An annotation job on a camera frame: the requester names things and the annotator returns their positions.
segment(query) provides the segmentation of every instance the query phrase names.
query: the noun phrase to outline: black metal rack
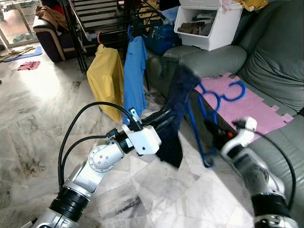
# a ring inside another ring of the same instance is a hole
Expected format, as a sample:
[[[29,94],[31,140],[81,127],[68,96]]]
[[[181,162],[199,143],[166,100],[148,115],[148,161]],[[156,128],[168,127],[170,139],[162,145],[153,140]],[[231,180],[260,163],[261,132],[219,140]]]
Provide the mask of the black metal rack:
[[[82,71],[87,70],[85,55],[96,52],[97,41],[106,47],[123,48],[125,57],[128,45],[127,30],[130,25],[130,31],[138,36],[146,32],[146,28],[162,25],[162,20],[165,20],[165,17],[146,0],[60,0],[60,4]],[[140,18],[142,8],[147,8],[144,13],[151,15]],[[160,17],[161,20],[144,24],[145,19],[150,21],[156,17]]]

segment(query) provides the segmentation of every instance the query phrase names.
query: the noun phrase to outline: black cable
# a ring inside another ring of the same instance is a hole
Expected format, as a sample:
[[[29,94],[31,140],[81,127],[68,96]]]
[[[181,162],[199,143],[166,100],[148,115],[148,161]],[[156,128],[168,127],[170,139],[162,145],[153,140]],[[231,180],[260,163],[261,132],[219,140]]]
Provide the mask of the black cable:
[[[241,127],[243,129],[246,129],[250,132],[254,132],[255,134],[258,134],[260,136],[262,136],[263,138],[265,138],[266,140],[268,140],[270,143],[272,143],[274,145],[274,147],[276,147],[276,149],[282,154],[282,156],[285,158],[287,164],[288,164],[288,167],[289,167],[289,170],[290,170],[290,173],[291,173],[291,178],[292,178],[292,187],[291,187],[291,193],[290,193],[290,200],[289,200],[289,203],[288,203],[288,208],[291,209],[293,203],[294,203],[294,198],[295,198],[295,188],[296,188],[296,177],[295,177],[295,170],[294,170],[294,167],[291,163],[291,161],[289,160],[289,158],[286,156],[286,154],[282,151],[282,149],[280,147],[278,147],[278,145],[272,141],[270,138],[268,138],[267,136],[263,135],[262,133],[260,132],[255,132],[251,129],[247,129],[247,128],[244,128],[244,127]]]
[[[67,138],[68,136],[70,135],[71,131],[72,131],[72,128],[73,126],[75,125],[77,119],[80,117],[80,115],[86,110],[88,109],[89,107],[92,107],[94,105],[107,105],[107,106],[111,106],[111,107],[114,107],[114,108],[117,108],[118,110],[120,110],[121,112],[123,112],[124,114],[126,114],[126,116],[128,117],[128,119],[132,122],[134,121],[132,116],[128,113],[127,110],[125,110],[124,108],[116,105],[116,104],[112,104],[112,103],[109,103],[109,102],[103,102],[103,101],[98,101],[98,102],[93,102],[93,103],[90,103],[88,105],[86,105],[85,107],[83,107],[78,113],[77,115],[75,116],[75,118],[73,119],[72,123],[70,124],[67,132],[66,132],[66,135],[62,141],[62,144],[61,144],[61,147],[60,147],[60,151],[59,151],[59,156],[58,156],[58,184],[59,184],[59,190],[61,189],[61,186],[63,186],[63,180],[61,179],[61,163],[62,163],[62,155],[63,155],[63,150],[64,150],[64,147],[66,145],[66,142],[67,142]]]
[[[62,160],[62,164],[61,164],[61,180],[64,183],[64,172],[65,172],[65,164],[67,161],[67,157],[69,156],[69,154],[71,153],[72,149],[74,149],[78,144],[80,144],[83,141],[89,140],[89,139],[105,139],[106,135],[94,135],[94,136],[88,136],[85,138],[82,138],[80,140],[78,140],[77,142],[75,142],[73,145],[71,145],[71,147],[67,150],[63,160]]]

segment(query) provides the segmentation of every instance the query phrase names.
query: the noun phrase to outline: marble floor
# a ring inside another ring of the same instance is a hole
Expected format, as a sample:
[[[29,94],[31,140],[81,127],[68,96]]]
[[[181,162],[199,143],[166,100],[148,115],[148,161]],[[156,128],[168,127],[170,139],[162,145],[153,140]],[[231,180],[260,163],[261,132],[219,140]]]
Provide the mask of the marble floor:
[[[17,71],[26,61],[35,70]],[[86,104],[95,101],[76,59],[54,64],[47,55],[0,63],[0,227],[19,228],[56,197],[57,155],[63,136]],[[149,110],[164,102],[153,92]],[[97,107],[87,110],[67,146],[117,127]],[[81,228],[251,228],[252,205],[243,181],[220,158],[203,167],[193,133],[182,123],[184,158],[176,170],[155,155],[126,155],[103,180],[79,221]],[[78,145],[66,176],[99,142]]]

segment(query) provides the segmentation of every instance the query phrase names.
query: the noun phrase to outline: blue shirt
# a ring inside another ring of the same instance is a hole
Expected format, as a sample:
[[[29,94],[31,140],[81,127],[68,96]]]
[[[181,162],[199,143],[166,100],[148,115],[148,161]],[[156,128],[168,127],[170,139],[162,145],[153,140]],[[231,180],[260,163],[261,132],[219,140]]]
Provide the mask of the blue shirt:
[[[143,88],[143,73],[146,68],[148,54],[142,37],[130,40],[123,68],[123,105],[126,110],[135,107],[140,117],[147,108]],[[123,123],[128,125],[127,116],[123,115]]]

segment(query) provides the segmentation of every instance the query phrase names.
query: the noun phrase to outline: sofa backrest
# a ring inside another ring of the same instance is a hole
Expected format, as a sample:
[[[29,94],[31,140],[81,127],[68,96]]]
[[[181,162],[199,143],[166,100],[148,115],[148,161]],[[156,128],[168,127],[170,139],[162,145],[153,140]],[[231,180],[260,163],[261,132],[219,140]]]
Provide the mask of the sofa backrest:
[[[272,2],[239,44],[249,57],[238,75],[296,111],[304,107],[303,2]]]

